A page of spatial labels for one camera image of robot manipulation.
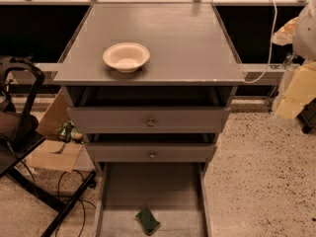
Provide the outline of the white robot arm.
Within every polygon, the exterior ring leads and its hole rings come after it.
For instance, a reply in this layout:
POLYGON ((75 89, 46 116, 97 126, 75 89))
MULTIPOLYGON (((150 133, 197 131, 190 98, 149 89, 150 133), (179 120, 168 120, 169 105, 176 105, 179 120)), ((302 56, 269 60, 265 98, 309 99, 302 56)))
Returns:
POLYGON ((292 44, 293 53, 304 59, 276 105, 276 114, 283 119, 296 118, 316 98, 316 0, 310 0, 299 16, 288 21, 272 42, 292 44))

